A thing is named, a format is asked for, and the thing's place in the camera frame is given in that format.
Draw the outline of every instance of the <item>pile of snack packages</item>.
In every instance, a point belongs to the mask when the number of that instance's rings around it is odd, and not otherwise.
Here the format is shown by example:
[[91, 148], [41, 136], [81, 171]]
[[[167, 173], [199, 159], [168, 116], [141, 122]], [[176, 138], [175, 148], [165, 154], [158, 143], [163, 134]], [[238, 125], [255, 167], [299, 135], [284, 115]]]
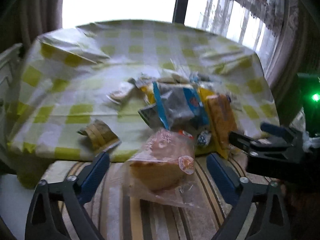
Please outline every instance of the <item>pile of snack packages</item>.
[[144, 93], [147, 106], [139, 110], [154, 134], [124, 164], [123, 185], [130, 196], [180, 207], [203, 207], [195, 182], [195, 155], [218, 152], [228, 158], [234, 150], [230, 131], [238, 130], [232, 107], [239, 102], [210, 76], [189, 77], [166, 70], [166, 77], [141, 74], [108, 95], [123, 104], [134, 90]]

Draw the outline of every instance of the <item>blue packet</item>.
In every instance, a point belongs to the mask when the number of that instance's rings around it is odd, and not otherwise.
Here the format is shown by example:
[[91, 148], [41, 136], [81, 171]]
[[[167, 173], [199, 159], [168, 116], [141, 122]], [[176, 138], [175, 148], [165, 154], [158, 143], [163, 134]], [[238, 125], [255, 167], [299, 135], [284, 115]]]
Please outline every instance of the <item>blue packet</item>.
[[209, 124], [197, 91], [191, 85], [153, 82], [158, 114], [167, 130], [190, 122], [195, 128]]

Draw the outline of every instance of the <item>checkered tablecloth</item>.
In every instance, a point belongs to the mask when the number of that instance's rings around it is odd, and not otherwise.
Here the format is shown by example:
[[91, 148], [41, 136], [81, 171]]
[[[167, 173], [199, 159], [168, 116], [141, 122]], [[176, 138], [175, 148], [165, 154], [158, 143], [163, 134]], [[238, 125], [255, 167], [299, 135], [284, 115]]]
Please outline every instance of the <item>checkered tablecloth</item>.
[[119, 107], [106, 95], [121, 81], [141, 73], [160, 77], [163, 69], [215, 74], [238, 96], [243, 109], [236, 111], [236, 121], [248, 136], [262, 136], [262, 121], [279, 122], [259, 58], [250, 49], [183, 25], [92, 23], [34, 42], [7, 105], [11, 154], [92, 160], [91, 146], [77, 131], [101, 119], [122, 140], [111, 160], [125, 161], [152, 133], [137, 112], [145, 102], [136, 93]]

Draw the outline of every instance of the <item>blue gripper pad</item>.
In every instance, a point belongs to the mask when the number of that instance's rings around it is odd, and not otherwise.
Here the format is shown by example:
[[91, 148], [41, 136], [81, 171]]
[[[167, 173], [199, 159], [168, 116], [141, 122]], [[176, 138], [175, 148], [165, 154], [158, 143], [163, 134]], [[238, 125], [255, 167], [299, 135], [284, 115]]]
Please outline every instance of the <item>blue gripper pad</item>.
[[207, 157], [207, 169], [225, 202], [235, 207], [238, 203], [239, 195], [236, 193], [237, 185], [232, 182], [229, 175], [237, 179], [237, 181], [239, 179], [238, 175], [231, 167], [226, 166], [216, 153], [211, 153]]
[[77, 195], [79, 203], [84, 205], [91, 201], [96, 190], [106, 174], [110, 164], [109, 153], [104, 153], [92, 171], [81, 185], [81, 193]]

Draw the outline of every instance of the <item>bread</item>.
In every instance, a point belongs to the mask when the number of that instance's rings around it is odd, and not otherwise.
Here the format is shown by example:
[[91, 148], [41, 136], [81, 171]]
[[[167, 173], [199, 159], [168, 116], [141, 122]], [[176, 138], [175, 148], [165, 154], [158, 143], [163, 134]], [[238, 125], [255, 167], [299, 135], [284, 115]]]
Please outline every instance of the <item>bread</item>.
[[152, 191], [173, 187], [193, 173], [193, 159], [191, 139], [161, 129], [129, 160], [130, 175]]
[[228, 98], [225, 95], [213, 95], [206, 98], [218, 141], [222, 149], [229, 148], [229, 133], [237, 130], [235, 118]]

